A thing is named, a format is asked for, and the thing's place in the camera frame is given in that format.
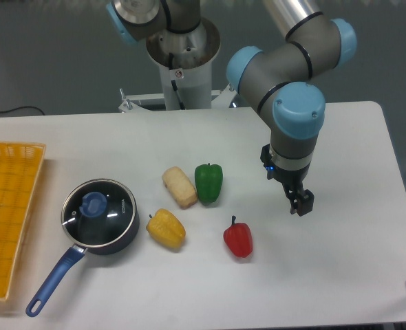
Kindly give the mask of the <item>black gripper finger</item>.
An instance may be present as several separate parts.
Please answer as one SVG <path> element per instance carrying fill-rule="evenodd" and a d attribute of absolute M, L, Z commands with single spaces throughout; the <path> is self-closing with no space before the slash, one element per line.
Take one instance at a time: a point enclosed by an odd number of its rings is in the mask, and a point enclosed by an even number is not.
<path fill-rule="evenodd" d="M 287 199 L 290 202 L 290 213 L 292 215 L 297 214 L 298 203 L 297 203 L 297 194 L 296 194 L 296 192 L 294 192 L 292 190 L 286 190 L 285 194 L 286 194 Z"/>
<path fill-rule="evenodd" d="M 314 195 L 310 190 L 297 193 L 297 214 L 302 217 L 312 211 L 314 205 Z"/>

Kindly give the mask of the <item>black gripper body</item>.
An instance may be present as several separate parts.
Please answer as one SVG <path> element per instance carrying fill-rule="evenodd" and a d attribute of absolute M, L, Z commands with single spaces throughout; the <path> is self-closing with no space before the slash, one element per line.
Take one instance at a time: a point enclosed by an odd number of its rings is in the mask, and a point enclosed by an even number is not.
<path fill-rule="evenodd" d="M 267 179 L 274 179 L 285 189 L 296 191 L 303 189 L 303 180 L 308 174 L 312 154 L 299 159 L 289 159 L 273 150 L 270 144 L 262 147 L 260 160 L 267 172 Z"/>

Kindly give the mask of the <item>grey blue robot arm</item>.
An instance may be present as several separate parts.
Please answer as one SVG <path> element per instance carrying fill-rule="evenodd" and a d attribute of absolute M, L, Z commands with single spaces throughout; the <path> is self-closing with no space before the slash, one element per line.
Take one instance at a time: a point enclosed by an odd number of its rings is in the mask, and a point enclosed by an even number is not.
<path fill-rule="evenodd" d="M 228 62 L 226 78 L 270 129 L 260 156 L 267 177 L 282 184 L 291 213 L 305 215 L 314 196 L 303 180 L 325 119 L 325 98 L 310 81 L 348 62 L 357 39 L 349 23 L 329 19 L 315 1 L 265 5 L 284 45 L 268 53 L 241 48 Z M 168 110 L 211 105 L 211 65 L 221 38 L 199 1 L 110 1 L 106 9 L 125 42 L 145 42 Z"/>

